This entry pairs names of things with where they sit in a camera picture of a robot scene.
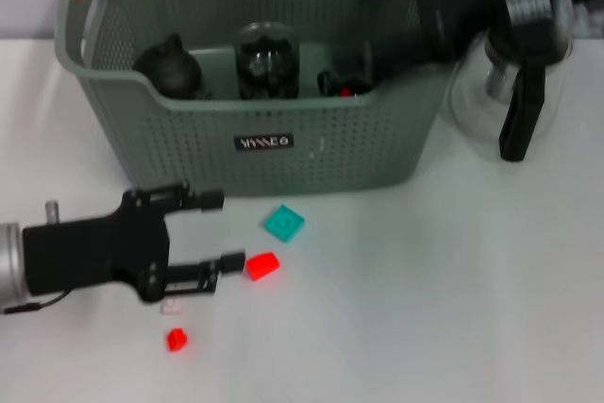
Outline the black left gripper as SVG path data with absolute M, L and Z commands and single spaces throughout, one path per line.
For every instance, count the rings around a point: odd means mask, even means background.
M 221 210 L 224 192 L 195 192 L 188 182 L 123 194 L 119 209 L 94 219 L 23 230 L 25 282 L 33 295 L 105 283 L 130 286 L 144 303 L 214 294 L 219 277 L 241 275 L 245 252 L 197 263 L 168 264 L 170 240 L 164 216 L 186 210 Z

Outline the bright red sloped block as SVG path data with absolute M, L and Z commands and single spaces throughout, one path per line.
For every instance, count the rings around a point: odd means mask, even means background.
M 258 254 L 247 260 L 245 263 L 245 272 L 252 281 L 258 281 L 280 267 L 280 262 L 273 252 Z

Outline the teal square building block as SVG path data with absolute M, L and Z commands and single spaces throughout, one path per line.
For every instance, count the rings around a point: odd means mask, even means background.
M 305 225 L 305 218 L 280 205 L 263 221 L 262 227 L 283 243 L 289 243 Z

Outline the small red building block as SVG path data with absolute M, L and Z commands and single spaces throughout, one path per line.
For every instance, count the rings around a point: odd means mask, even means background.
M 182 350 L 188 343 L 188 336 L 181 327 L 171 329 L 166 335 L 166 345 L 170 352 Z

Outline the grey-green perforated storage bin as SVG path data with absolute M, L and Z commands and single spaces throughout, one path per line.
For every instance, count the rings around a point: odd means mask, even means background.
M 187 181 L 231 196 L 356 191 L 413 173 L 452 72 L 433 64 L 365 95 L 321 96 L 317 75 L 330 68 L 334 45 L 363 38 L 364 13 L 391 16 L 361 0 L 60 0 L 55 49 L 135 186 Z M 239 95 L 236 35 L 263 20 L 298 34 L 295 99 Z M 174 33 L 213 100 L 167 98 L 132 69 Z

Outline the metal plug right gripper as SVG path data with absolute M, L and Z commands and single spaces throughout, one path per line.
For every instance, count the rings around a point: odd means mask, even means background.
M 552 19 L 567 27 L 574 18 L 573 0 L 505 0 L 505 6 L 512 26 Z

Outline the glass teapot black lid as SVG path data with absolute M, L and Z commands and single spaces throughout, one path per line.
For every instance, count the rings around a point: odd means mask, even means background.
M 448 94 L 461 131 L 503 161 L 523 161 L 556 117 L 571 51 L 551 20 L 500 25 L 475 39 Z

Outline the small black clay teapot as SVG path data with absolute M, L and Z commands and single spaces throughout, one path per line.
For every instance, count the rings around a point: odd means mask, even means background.
M 177 33 L 144 51 L 132 69 L 144 75 L 167 98 L 193 100 L 203 89 L 202 70 Z

